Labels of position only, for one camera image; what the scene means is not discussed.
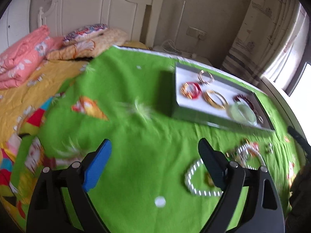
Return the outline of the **pale green jade bangle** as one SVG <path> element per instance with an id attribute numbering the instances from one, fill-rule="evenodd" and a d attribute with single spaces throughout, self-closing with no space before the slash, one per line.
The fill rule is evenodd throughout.
<path id="1" fill-rule="evenodd" d="M 244 125 L 257 125 L 257 117 L 252 109 L 241 102 L 235 102 L 228 108 L 228 115 L 236 122 Z"/>

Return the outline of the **yellow floral bedsheet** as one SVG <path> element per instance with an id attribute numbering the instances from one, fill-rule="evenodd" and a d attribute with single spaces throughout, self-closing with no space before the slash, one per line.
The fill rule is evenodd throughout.
<path id="1" fill-rule="evenodd" d="M 19 135 L 39 128 L 44 104 L 64 81 L 76 77 L 87 61 L 43 61 L 19 87 L 1 90 L 1 232 L 24 232 L 25 213 L 9 185 L 21 143 Z"/>

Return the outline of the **gold hoop bangles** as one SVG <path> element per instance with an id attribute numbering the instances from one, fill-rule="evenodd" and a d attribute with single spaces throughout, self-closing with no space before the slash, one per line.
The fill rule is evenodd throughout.
<path id="1" fill-rule="evenodd" d="M 198 73 L 198 82 L 201 85 L 211 85 L 215 81 L 213 75 L 210 72 L 201 70 Z"/>

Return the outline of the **pink folded quilt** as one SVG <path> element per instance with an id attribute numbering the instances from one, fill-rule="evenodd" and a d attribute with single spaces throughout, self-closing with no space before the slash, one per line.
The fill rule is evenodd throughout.
<path id="1" fill-rule="evenodd" d="M 62 47 L 63 38 L 51 37 L 50 29 L 43 25 L 1 53 L 1 90 L 23 84 L 48 52 Z"/>

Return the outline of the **gold bangle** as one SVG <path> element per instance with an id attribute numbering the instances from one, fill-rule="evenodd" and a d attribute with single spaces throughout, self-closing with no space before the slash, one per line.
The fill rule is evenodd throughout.
<path id="1" fill-rule="evenodd" d="M 227 100 L 217 91 L 207 90 L 203 94 L 204 100 L 213 108 L 225 110 L 229 104 Z"/>

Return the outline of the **wall power socket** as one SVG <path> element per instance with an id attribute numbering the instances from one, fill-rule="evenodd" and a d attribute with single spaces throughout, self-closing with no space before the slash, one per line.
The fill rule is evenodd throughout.
<path id="1" fill-rule="evenodd" d="M 193 38 L 197 38 L 199 40 L 204 41 L 206 39 L 206 32 L 195 27 L 189 26 L 186 31 L 187 36 L 191 36 Z"/>

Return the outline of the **grey jewelry tray box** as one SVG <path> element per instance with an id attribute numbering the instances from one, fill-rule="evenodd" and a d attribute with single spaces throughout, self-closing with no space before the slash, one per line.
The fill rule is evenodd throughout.
<path id="1" fill-rule="evenodd" d="M 211 127 L 243 132 L 274 132 L 255 92 L 201 68 L 177 63 L 172 116 Z"/>

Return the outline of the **green cartoon blanket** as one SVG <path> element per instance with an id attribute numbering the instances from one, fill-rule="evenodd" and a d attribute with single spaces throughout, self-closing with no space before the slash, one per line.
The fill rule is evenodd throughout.
<path id="1" fill-rule="evenodd" d="M 243 135 L 171 117 L 173 58 L 110 48 L 60 88 L 37 135 L 23 138 L 12 174 L 19 223 L 26 227 L 33 189 L 43 167 L 82 157 L 104 140 L 112 155 L 89 192 L 113 232 L 198 232 L 217 198 L 192 195 L 183 174 L 198 157 L 198 141 L 226 151 Z"/>

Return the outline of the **white bed headboard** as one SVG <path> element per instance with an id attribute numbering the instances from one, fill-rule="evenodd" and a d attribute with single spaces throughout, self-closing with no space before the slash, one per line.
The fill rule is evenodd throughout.
<path id="1" fill-rule="evenodd" d="M 97 23 L 121 29 L 128 41 L 147 47 L 155 43 L 163 0 L 51 0 L 48 10 L 39 8 L 38 26 L 46 25 L 52 37 Z"/>

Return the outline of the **patterned pillow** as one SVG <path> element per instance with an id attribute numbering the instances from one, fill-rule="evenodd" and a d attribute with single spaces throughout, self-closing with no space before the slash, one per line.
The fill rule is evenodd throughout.
<path id="1" fill-rule="evenodd" d="M 83 26 L 67 34 L 63 38 L 63 45 L 68 46 L 81 41 L 85 41 L 89 38 L 99 36 L 103 34 L 104 31 L 106 31 L 108 28 L 109 27 L 106 24 L 102 23 Z"/>

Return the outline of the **striped curtain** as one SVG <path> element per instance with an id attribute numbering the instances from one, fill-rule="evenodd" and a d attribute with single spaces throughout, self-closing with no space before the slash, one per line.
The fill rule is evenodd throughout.
<path id="1" fill-rule="evenodd" d="M 299 0 L 251 0 L 221 69 L 255 86 L 266 77 L 285 90 L 302 60 L 309 20 Z"/>

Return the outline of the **beige floral pillow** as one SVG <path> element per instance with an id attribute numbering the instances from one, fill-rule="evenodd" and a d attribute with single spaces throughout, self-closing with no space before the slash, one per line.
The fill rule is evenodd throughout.
<path id="1" fill-rule="evenodd" d="M 113 45 L 123 45 L 128 40 L 128 34 L 120 29 L 109 28 L 102 34 L 71 44 L 59 50 L 53 50 L 46 55 L 51 60 L 71 60 L 77 58 L 95 58 Z"/>

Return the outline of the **white wardrobe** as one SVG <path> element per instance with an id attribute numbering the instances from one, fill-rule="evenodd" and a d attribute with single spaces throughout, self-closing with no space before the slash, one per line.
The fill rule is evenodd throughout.
<path id="1" fill-rule="evenodd" d="M 30 33 L 31 0 L 12 0 L 1 17 L 1 53 Z"/>

